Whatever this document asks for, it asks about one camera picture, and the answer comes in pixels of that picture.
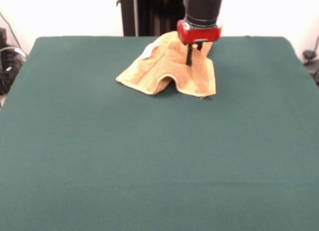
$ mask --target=towel fold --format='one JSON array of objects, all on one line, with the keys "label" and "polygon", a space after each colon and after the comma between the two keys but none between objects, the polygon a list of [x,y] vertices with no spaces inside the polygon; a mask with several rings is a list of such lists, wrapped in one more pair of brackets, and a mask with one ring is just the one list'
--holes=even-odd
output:
[{"label": "towel fold", "polygon": [[192,66],[187,66],[187,46],[181,43],[177,32],[163,34],[154,47],[148,46],[148,50],[153,48],[150,56],[145,56],[145,51],[116,81],[148,95],[164,90],[172,80],[181,93],[196,97],[215,95],[213,62],[207,58],[211,46],[212,42],[204,43],[199,51],[194,45]]}]

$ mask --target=crumpled towel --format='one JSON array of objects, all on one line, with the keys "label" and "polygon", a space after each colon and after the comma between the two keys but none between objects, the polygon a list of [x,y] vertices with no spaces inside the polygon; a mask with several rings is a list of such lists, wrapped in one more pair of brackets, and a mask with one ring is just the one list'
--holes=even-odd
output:
[{"label": "crumpled towel", "polygon": [[142,54],[116,81],[148,95],[164,90],[172,80],[177,90],[187,95],[216,94],[213,62],[207,58],[212,42],[204,43],[201,51],[193,46],[192,66],[186,65],[187,45],[181,43],[176,31],[163,34],[155,44],[158,47],[150,57]]}]

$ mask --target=white tag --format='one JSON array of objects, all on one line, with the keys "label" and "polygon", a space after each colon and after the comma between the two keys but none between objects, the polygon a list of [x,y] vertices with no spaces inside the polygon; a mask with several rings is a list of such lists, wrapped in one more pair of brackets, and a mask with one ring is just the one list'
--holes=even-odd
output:
[{"label": "white tag", "polygon": [[157,42],[150,43],[144,49],[144,52],[141,54],[140,59],[142,60],[142,59],[149,58],[152,55],[153,50],[156,49],[157,47],[159,47],[159,43]]}]

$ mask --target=black cylindrical motor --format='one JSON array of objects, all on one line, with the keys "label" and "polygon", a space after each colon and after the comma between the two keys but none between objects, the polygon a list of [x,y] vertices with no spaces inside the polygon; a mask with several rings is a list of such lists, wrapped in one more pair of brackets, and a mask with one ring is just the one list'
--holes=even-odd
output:
[{"label": "black cylindrical motor", "polygon": [[197,27],[213,27],[217,23],[222,0],[185,0],[186,20]]}]

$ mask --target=towel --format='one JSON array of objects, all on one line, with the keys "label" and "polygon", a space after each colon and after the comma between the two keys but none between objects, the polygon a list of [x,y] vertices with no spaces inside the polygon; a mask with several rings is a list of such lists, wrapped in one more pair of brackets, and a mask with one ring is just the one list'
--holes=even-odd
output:
[{"label": "towel", "polygon": [[199,51],[197,45],[193,45],[192,65],[187,66],[187,45],[181,43],[176,31],[163,34],[146,47],[116,81],[148,95],[161,92],[173,80],[176,89],[183,94],[196,97],[215,95],[213,62],[207,58],[211,46],[212,42],[205,42]]}]

